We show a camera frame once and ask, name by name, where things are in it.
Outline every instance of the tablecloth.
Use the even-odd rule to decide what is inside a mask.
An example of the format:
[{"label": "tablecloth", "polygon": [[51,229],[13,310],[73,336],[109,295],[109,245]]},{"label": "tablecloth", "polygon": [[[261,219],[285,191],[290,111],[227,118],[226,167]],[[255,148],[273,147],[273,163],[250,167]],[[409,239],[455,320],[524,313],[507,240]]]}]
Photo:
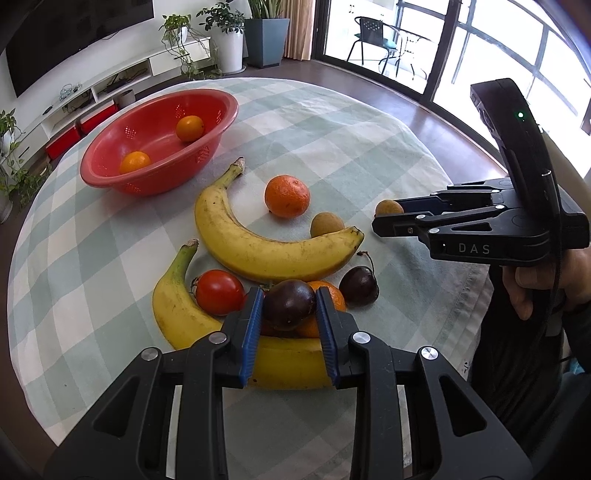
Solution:
[{"label": "tablecloth", "polygon": [[[239,156],[246,174],[229,197],[240,222],[283,240],[306,238],[321,211],[356,225],[381,291],[371,307],[352,310],[360,328],[398,348],[433,345],[465,375],[492,292],[487,268],[431,260],[416,238],[381,239],[371,231],[380,200],[426,195],[449,182],[408,127],[291,80],[184,83],[145,100],[200,87],[233,94],[240,112],[196,178],[150,198],[85,185],[80,160],[105,123],[65,155],[27,216],[9,278],[9,342],[28,405],[49,436],[59,444],[142,349],[170,351],[154,320],[152,290],[178,248],[197,236],[197,195]],[[288,222],[263,201],[267,181],[279,174],[300,178],[311,192],[308,211]],[[350,266],[362,263],[356,256]],[[200,248],[187,278],[210,268],[220,265]],[[329,280],[338,284],[346,270]],[[233,480],[348,478],[354,391],[247,388],[224,398]],[[174,439],[173,426],[171,458]]]}]

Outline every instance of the finger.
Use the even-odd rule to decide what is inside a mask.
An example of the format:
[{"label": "finger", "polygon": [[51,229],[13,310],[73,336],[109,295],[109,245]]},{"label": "finger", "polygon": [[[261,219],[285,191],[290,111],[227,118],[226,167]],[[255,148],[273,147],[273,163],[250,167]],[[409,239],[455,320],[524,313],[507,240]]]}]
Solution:
[{"label": "finger", "polygon": [[511,303],[521,303],[525,300],[527,292],[515,280],[515,267],[503,267],[503,285],[509,294]]},{"label": "finger", "polygon": [[503,267],[503,285],[509,294],[509,300],[518,317],[521,320],[529,319],[534,306],[528,291],[515,281],[515,267]]},{"label": "finger", "polygon": [[[573,251],[567,250],[562,261],[559,288],[565,288],[573,282],[578,268]],[[552,260],[535,267],[518,267],[515,279],[517,284],[523,288],[550,290],[554,285],[555,274],[556,263]]]}]

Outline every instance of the orange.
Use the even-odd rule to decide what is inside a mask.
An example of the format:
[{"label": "orange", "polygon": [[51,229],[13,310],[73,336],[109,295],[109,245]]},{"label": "orange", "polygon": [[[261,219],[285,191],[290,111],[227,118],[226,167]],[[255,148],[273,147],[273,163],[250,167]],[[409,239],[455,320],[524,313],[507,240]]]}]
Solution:
[{"label": "orange", "polygon": [[119,173],[123,175],[124,173],[129,173],[130,171],[135,171],[147,167],[151,163],[152,161],[150,160],[150,157],[147,153],[128,153],[121,162],[121,165],[119,165]]},{"label": "orange", "polygon": [[197,115],[185,116],[177,123],[177,137],[183,142],[194,142],[202,137],[204,130],[203,120]]},{"label": "orange", "polygon": [[[328,287],[330,291],[330,298],[332,298],[332,301],[335,304],[335,309],[340,310],[341,312],[347,311],[347,307],[345,305],[345,298],[343,297],[343,294],[332,283],[329,283],[324,280],[314,280],[309,281],[308,285],[312,287],[314,291],[318,290],[320,287]],[[310,315],[306,320],[304,320],[301,323],[301,325],[298,328],[295,329],[295,332],[301,337],[319,338],[320,334],[318,332],[318,323],[316,322],[316,315]]]},{"label": "orange", "polygon": [[267,184],[265,203],[273,215],[295,218],[310,205],[310,191],[301,180],[291,175],[279,175]]}]

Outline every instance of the hanging plant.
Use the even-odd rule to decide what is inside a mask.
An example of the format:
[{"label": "hanging plant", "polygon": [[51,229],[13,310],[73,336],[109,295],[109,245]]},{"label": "hanging plant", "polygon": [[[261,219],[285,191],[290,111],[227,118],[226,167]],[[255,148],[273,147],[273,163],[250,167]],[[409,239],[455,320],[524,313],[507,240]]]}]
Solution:
[{"label": "hanging plant", "polygon": [[187,35],[197,40],[205,52],[212,58],[214,64],[216,60],[216,48],[211,40],[209,42],[203,39],[203,35],[191,26],[191,15],[163,15],[164,24],[159,30],[164,29],[162,36],[162,43],[166,47],[167,52],[173,55],[176,59],[181,61],[181,74],[186,75],[189,80],[202,80],[206,78],[218,78],[220,72],[212,70],[206,73],[203,69],[197,68],[191,54],[187,51],[184,42],[183,29],[186,28]]},{"label": "hanging plant", "polygon": [[20,134],[21,131],[17,126],[17,121],[14,118],[14,110],[10,113],[2,111],[0,113],[0,145],[2,151],[0,153],[0,192],[9,198],[14,192],[17,192],[20,197],[21,208],[29,204],[47,180],[51,173],[51,165],[47,167],[38,175],[30,173],[26,168],[20,168],[19,162],[14,154],[14,151],[21,144],[16,141],[15,134]]}]

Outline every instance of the human hand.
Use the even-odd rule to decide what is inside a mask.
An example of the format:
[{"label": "human hand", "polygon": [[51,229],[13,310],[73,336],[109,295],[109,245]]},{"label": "human hand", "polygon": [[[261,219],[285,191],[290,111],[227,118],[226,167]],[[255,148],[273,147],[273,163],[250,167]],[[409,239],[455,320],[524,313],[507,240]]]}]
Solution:
[{"label": "human hand", "polygon": [[[503,267],[503,284],[521,320],[534,311],[529,290],[551,290],[555,270],[554,261],[536,267]],[[558,287],[566,295],[567,312],[591,301],[591,247],[564,253]]]}]

